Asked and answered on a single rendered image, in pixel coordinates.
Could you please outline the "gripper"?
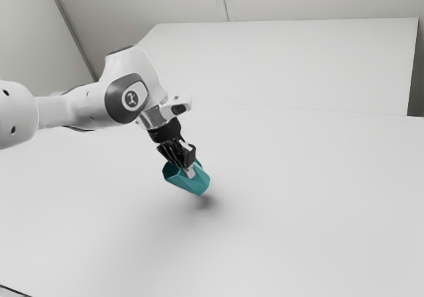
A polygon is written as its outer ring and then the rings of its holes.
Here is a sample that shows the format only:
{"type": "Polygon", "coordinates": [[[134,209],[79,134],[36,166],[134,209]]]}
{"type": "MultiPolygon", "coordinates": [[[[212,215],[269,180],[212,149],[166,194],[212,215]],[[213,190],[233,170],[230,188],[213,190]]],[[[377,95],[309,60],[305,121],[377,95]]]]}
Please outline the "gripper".
{"type": "Polygon", "coordinates": [[[158,152],[172,164],[183,170],[188,179],[195,176],[193,164],[196,159],[196,147],[183,140],[182,126],[177,118],[172,118],[161,127],[147,130],[151,140],[159,144],[158,152]]]}

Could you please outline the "teal faceted mug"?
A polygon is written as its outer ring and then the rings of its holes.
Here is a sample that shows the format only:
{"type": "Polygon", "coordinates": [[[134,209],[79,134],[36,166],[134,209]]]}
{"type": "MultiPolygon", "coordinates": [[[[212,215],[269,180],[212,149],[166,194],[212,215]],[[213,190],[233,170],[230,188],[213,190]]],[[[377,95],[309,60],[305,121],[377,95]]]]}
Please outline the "teal faceted mug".
{"type": "Polygon", "coordinates": [[[196,196],[202,195],[209,187],[210,176],[204,171],[198,159],[188,168],[179,168],[171,162],[165,163],[162,174],[166,182],[196,196]]]}

